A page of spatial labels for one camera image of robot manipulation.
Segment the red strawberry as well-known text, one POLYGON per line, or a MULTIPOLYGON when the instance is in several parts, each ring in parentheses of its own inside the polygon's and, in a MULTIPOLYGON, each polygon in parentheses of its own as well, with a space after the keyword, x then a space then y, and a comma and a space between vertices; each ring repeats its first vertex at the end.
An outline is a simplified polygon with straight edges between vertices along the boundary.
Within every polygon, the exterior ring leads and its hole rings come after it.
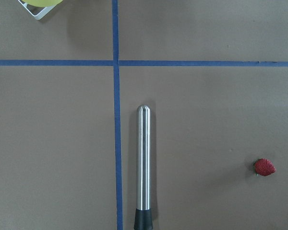
POLYGON ((276 172, 276 168, 274 167, 273 163, 268 159, 258 159, 254 164, 254 171, 257 175, 260 176, 269 176, 276 172))

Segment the white cup rack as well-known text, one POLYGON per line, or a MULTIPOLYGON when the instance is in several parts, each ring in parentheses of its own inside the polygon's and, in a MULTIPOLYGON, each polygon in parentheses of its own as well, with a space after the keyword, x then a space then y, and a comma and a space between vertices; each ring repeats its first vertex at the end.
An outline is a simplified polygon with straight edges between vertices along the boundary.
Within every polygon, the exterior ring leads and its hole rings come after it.
POLYGON ((26 11, 33 16, 37 21, 41 20, 44 16, 46 16, 52 9, 54 9, 57 5, 53 5, 50 7, 36 7, 29 5, 22 0, 18 1, 26 11))

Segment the yellow cup on rack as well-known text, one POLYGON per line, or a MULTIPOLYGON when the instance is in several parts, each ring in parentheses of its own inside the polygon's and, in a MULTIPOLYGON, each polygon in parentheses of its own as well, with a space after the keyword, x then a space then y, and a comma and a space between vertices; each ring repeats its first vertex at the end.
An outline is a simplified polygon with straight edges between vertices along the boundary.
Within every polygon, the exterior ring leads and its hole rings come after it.
POLYGON ((23 0, 23 2, 36 7, 50 7, 61 3, 62 0, 23 0))

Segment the steel muddler black tip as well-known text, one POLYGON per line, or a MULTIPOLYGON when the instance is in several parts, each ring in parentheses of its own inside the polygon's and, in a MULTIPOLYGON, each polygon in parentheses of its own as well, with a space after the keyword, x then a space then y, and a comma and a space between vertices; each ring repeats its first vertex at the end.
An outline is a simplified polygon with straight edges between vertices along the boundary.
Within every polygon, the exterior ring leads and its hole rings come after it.
POLYGON ((137 108, 137 184, 134 229, 152 230, 151 210, 151 110, 146 104, 137 108))

